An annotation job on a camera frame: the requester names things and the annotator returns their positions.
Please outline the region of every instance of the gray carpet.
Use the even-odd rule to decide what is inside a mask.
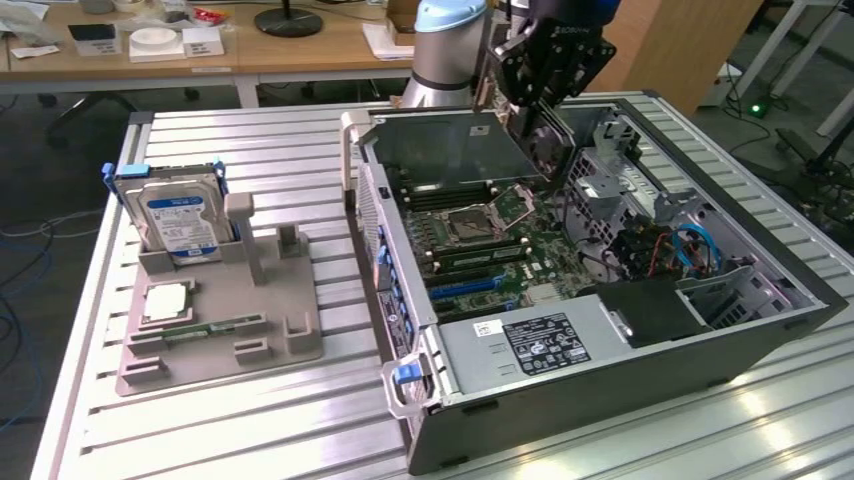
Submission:
[[[747,65],[755,55],[769,31],[747,36],[734,52],[734,60]],[[777,66],[794,51],[794,43],[783,45],[766,67],[762,78],[773,76]],[[378,82],[386,94],[399,94],[400,81]],[[371,100],[366,82],[328,82],[316,85],[314,99],[302,97],[302,84],[271,88],[265,91],[263,106],[306,103],[338,103]],[[826,140],[813,130],[830,113],[845,94],[854,87],[854,74],[827,60],[817,57],[810,68],[789,91],[789,112],[775,110],[762,124],[769,129],[794,128],[821,148]],[[176,111],[237,108],[237,96],[228,87],[199,89],[201,98],[196,102],[184,99],[180,89],[157,92],[132,92],[127,95],[141,110]],[[758,82],[746,95],[750,101],[763,91]],[[43,130],[51,120],[81,97],[59,95],[59,106],[41,108],[35,96],[17,99],[15,107],[0,116],[0,224],[25,219],[44,219],[75,211],[100,208],[107,192],[100,183],[99,170],[104,162],[113,162],[119,155],[127,113],[105,103],[85,114],[64,130],[69,140],[65,150],[52,150],[44,144]],[[11,97],[0,98],[8,105]],[[757,127],[727,117],[718,109],[700,110],[692,120],[726,148],[762,134]],[[846,161],[854,155],[854,140],[846,144]],[[769,166],[781,163],[774,150],[774,139],[757,142],[739,149],[739,154]],[[20,206],[12,209],[11,201]],[[61,225],[59,233],[71,233],[92,228],[97,217],[88,217]],[[27,239],[39,245],[43,237]],[[68,332],[77,308],[80,290],[88,268],[95,236],[57,239],[51,248],[53,265],[44,280],[24,294],[13,297],[21,322],[31,332],[39,365],[44,374],[44,388],[29,416],[44,416],[56,382]],[[0,248],[0,279],[5,278],[25,262],[25,253]],[[11,355],[13,343],[0,343],[0,362]],[[24,352],[19,354],[9,370],[0,377],[0,417],[9,417],[27,404],[33,392],[33,370]],[[0,477],[27,478],[41,433],[41,423],[24,423],[0,432]]]

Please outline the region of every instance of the wooden desk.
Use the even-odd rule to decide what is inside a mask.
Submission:
[[[253,25],[255,15],[271,6],[240,5],[237,25]],[[323,18],[323,30],[303,38],[279,38],[253,27],[240,31],[240,73],[279,73],[375,68],[410,69],[411,61],[382,62],[362,34],[366,22],[340,14],[383,20],[384,11],[364,4],[328,7],[339,14],[311,9]]]
[[[411,62],[383,62],[371,54],[362,34],[364,20],[315,10],[324,29],[315,36],[283,39],[263,34],[255,14],[276,5],[231,5],[231,30],[223,33],[225,55],[167,62],[131,63],[125,53],[81,57],[73,46],[69,24],[108,23],[131,14],[88,15],[76,4],[53,4],[45,22],[64,37],[61,51],[37,58],[4,60],[9,48],[21,46],[13,38],[0,45],[0,93],[32,94],[180,88],[233,85],[244,108],[257,107],[256,86],[268,82],[323,81],[408,77]],[[383,17],[379,7],[367,5],[319,8],[366,18]]]
[[[223,7],[233,15],[233,7]],[[81,57],[77,55],[68,25],[87,23],[111,23],[131,18],[129,13],[108,13],[89,15],[79,5],[51,5],[45,22],[63,36],[59,53],[36,58],[9,59],[11,72],[3,75],[4,80],[44,80],[61,76],[64,80],[100,80],[147,77],[171,77],[181,75],[211,75],[231,73],[237,68],[237,32],[240,27],[224,29],[221,32],[225,55],[188,58],[167,62],[131,63],[128,59],[128,33],[123,32],[121,50],[117,55]],[[12,37],[9,48],[25,45]]]

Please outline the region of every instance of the warning label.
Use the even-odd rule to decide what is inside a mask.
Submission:
[[[563,313],[504,325],[504,335],[528,375],[590,361],[587,349]]]

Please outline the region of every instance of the aluminum extrusion table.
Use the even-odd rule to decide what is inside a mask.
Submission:
[[[851,257],[666,102],[640,93],[620,95],[851,301]],[[300,222],[312,242],[326,355],[302,365],[117,397],[139,238],[111,199],[33,478],[408,478],[340,201],[339,117],[382,105],[163,113],[151,123],[131,125],[123,163],[219,158],[231,190],[256,194],[255,229]],[[684,183],[663,159],[643,161],[668,187]],[[853,320],[849,307],[726,385],[419,478],[849,476]]]

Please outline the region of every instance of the lamp base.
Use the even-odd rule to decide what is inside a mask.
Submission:
[[[255,15],[255,26],[276,37],[307,37],[323,29],[323,19],[298,8],[291,9],[291,18],[286,18],[284,9],[275,8]]]

